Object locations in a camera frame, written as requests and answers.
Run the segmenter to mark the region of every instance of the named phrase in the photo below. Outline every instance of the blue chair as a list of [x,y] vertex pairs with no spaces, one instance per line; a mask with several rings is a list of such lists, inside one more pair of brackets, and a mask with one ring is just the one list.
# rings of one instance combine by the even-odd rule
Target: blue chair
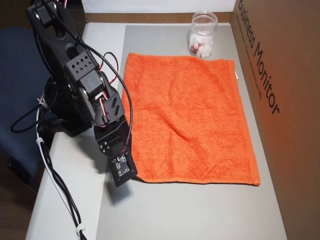
[[[0,150],[10,158],[10,169],[37,192],[34,176],[42,162],[36,128],[16,134],[12,123],[34,108],[49,78],[33,32],[23,27],[0,29]],[[36,121],[36,112],[20,122],[23,129]]]

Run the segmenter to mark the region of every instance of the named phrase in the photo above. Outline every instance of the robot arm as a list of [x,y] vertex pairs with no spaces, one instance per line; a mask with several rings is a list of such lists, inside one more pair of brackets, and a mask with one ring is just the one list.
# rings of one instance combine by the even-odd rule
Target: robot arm
[[[46,2],[47,6],[39,2],[26,10],[40,54],[51,73],[44,100],[52,105],[51,111],[64,120],[59,130],[69,136],[93,126],[99,149],[107,156],[118,187],[137,175],[121,98],[107,76],[99,71],[100,66],[92,53],[79,44],[81,36],[67,10],[54,0]],[[48,7],[56,12],[73,37]]]

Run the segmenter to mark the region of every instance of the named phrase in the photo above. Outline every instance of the white cable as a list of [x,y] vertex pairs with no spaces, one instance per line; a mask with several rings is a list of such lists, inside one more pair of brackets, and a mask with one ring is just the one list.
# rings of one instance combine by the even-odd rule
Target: white cable
[[[40,111],[40,110],[39,110],[39,108],[38,108],[38,111],[36,112],[36,121],[38,121],[38,119],[39,119],[39,111]],[[40,153],[41,153],[41,156],[42,156],[42,160],[43,160],[45,169],[46,169],[46,171],[48,172],[48,174],[49,174],[49,176],[50,176],[50,178],[51,178],[51,181],[52,181],[53,185],[55,186],[55,189],[57,190],[57,192],[59,193],[62,201],[64,202],[64,205],[65,205],[66,209],[68,210],[68,212],[69,212],[70,215],[72,216],[71,210],[70,210],[69,205],[68,205],[68,203],[67,203],[67,200],[63,197],[62,193],[60,192],[61,190],[60,190],[58,184],[56,183],[56,181],[54,180],[54,177],[53,177],[53,175],[52,175],[52,173],[51,173],[51,171],[50,171],[50,169],[49,169],[49,167],[48,167],[48,165],[47,165],[47,162],[46,162],[46,160],[45,160],[44,152],[42,151],[42,148],[41,148],[41,145],[40,145],[40,143],[43,142],[43,139],[42,139],[41,137],[39,137],[38,124],[35,126],[35,130],[36,130],[36,141],[37,141],[38,146],[39,146],[39,150],[40,150]]]
[[[40,109],[38,108],[37,112],[36,112],[36,121],[38,121],[39,119],[39,112],[40,112]],[[38,133],[38,124],[35,126],[35,131],[36,131],[36,143],[38,144],[39,146],[39,150],[40,150],[40,153],[41,153],[41,156],[42,156],[42,160],[43,160],[43,163],[44,163],[44,166],[45,166],[45,169],[47,171],[47,173],[49,174],[49,177],[55,187],[55,189],[57,190],[58,194],[60,195],[60,198],[62,199],[66,209],[68,210],[70,216],[72,217],[72,214],[71,214],[71,210],[69,208],[69,205],[67,203],[67,200],[66,200],[66,197],[63,196],[63,194],[61,193],[61,190],[58,186],[58,184],[56,183],[56,181],[54,180],[54,177],[52,175],[52,172],[50,171],[48,165],[47,165],[47,162],[46,162],[46,159],[45,159],[45,156],[44,156],[44,152],[42,151],[42,148],[41,148],[41,143],[44,143],[44,140],[42,139],[42,137],[39,136],[39,133]],[[76,233],[78,234],[78,236],[80,236],[80,230],[82,230],[82,234],[85,236],[86,239],[87,236],[85,235],[85,228],[84,228],[84,225],[83,223],[80,223],[77,227],[76,227]]]

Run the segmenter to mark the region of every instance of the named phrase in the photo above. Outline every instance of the wooden floor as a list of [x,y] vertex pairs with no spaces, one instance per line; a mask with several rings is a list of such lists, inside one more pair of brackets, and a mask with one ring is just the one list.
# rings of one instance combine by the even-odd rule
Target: wooden floor
[[[19,26],[31,29],[25,13],[30,0],[1,0],[0,28]],[[69,13],[80,33],[85,27],[81,7],[71,6]],[[0,152],[0,240],[24,240],[35,204],[36,194],[7,168],[7,157]]]
[[7,168],[0,153],[0,239],[24,240],[35,204],[33,193]]

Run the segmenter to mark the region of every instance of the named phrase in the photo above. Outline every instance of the clear plastic jar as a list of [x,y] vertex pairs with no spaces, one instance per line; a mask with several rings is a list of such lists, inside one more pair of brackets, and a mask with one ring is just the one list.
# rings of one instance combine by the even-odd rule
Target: clear plastic jar
[[198,11],[193,15],[189,36],[189,51],[199,58],[212,54],[218,18],[212,12]]

